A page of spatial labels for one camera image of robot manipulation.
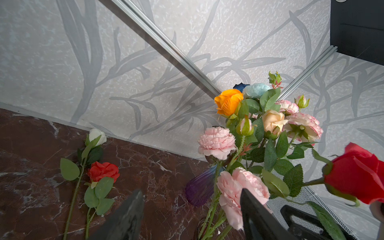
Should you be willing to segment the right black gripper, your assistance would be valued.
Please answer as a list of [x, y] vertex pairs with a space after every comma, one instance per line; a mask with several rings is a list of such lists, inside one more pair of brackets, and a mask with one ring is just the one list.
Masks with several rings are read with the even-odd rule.
[[319, 205], [310, 205], [311, 215], [292, 206], [281, 209], [288, 232], [248, 190], [242, 189], [241, 210], [247, 240], [355, 240], [333, 216]]

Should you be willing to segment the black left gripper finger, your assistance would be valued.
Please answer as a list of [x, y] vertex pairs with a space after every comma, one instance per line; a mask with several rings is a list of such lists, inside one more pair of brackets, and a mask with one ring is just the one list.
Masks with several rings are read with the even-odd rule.
[[144, 217], [144, 205], [143, 193], [136, 189], [90, 239], [137, 240]]

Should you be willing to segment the purple glass vase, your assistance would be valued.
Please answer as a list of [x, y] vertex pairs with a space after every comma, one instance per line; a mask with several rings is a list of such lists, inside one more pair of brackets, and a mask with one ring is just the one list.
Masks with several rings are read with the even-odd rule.
[[223, 167], [215, 165], [191, 179], [185, 187], [187, 201], [195, 207], [203, 206], [214, 193], [216, 174], [223, 170]]

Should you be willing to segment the light pink rose stem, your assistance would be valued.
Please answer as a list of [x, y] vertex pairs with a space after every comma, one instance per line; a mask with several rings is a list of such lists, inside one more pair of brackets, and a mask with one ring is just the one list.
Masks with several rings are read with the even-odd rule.
[[236, 132], [241, 140], [239, 147], [236, 146], [237, 137], [223, 127], [209, 128], [199, 139], [199, 152], [214, 158], [218, 167], [224, 168], [216, 174], [214, 198], [208, 215], [199, 228], [199, 240], [211, 239], [215, 230], [224, 222], [227, 222], [228, 226], [219, 234], [220, 240], [231, 229], [239, 231], [244, 228], [241, 210], [242, 189], [248, 189], [262, 205], [270, 198], [269, 190], [262, 180], [240, 164], [241, 157], [251, 149], [245, 145], [245, 138], [254, 134], [254, 125], [248, 116], [240, 120]]

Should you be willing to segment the peach rose bud stem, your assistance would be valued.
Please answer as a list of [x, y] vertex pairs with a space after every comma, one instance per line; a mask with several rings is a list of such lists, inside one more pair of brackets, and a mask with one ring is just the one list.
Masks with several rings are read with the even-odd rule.
[[276, 140], [283, 131], [284, 125], [288, 123], [283, 113], [274, 110], [268, 110], [262, 116], [265, 138]]

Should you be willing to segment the pink-edged rose spray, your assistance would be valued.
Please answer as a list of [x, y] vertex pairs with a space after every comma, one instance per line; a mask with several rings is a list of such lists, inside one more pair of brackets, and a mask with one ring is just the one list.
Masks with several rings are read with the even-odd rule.
[[294, 102], [280, 100], [275, 103], [280, 105], [280, 113], [283, 113], [288, 120], [283, 126], [283, 131], [287, 132], [289, 138], [299, 142], [315, 142], [321, 139], [324, 132], [315, 117], [301, 113], [302, 109], [308, 107], [309, 102], [310, 99], [300, 95]]

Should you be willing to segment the single red rose stem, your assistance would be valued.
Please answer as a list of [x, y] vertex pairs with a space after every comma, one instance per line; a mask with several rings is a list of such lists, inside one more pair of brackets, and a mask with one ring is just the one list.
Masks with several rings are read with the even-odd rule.
[[294, 196], [294, 188], [325, 185], [327, 191], [339, 198], [355, 203], [361, 202], [370, 206], [374, 218], [380, 221], [378, 240], [384, 238], [384, 162], [374, 154], [357, 144], [349, 143], [345, 152], [332, 161], [320, 156], [312, 150], [313, 157], [325, 163], [322, 177], [309, 182], [300, 180], [289, 187]]

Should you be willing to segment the orange rose stem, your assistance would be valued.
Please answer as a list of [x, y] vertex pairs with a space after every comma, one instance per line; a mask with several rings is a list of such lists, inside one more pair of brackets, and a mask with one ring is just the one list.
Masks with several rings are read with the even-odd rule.
[[217, 105], [217, 113], [226, 117], [236, 113], [239, 103], [244, 99], [243, 93], [239, 90], [231, 89], [223, 91], [214, 98]]

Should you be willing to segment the pale blue flower stem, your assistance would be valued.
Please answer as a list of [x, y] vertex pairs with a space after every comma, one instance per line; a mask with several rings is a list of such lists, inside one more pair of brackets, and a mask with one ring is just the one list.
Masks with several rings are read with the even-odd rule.
[[244, 98], [259, 100], [263, 111], [273, 109], [273, 105], [281, 94], [282, 78], [280, 74], [269, 72], [269, 83], [271, 86], [262, 83], [246, 86], [243, 90]]

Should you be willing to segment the blue rose stem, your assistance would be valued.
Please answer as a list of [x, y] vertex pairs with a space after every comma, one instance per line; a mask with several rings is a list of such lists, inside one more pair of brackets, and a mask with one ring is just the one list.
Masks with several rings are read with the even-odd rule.
[[249, 86], [249, 84], [240, 83], [240, 84], [236, 84], [236, 85], [233, 87], [233, 89], [234, 89], [234, 90], [238, 90], [238, 91], [240, 91], [240, 92], [242, 93], [243, 90], [244, 90], [247, 86]]

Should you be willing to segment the small red rose spray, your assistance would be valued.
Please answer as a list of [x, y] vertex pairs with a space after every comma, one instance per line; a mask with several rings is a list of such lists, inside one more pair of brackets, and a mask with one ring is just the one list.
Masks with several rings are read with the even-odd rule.
[[119, 168], [109, 162], [101, 163], [104, 155], [103, 144], [107, 142], [106, 134], [99, 129], [91, 129], [86, 136], [85, 148], [77, 150], [78, 162], [62, 158], [60, 171], [66, 181], [76, 181], [70, 210], [68, 213], [63, 239], [68, 237], [69, 227], [82, 178], [87, 176], [85, 183], [87, 189], [84, 194], [84, 203], [88, 208], [86, 214], [85, 239], [90, 236], [90, 225], [95, 216], [104, 216], [113, 206], [115, 200], [108, 198], [115, 182], [120, 177]]

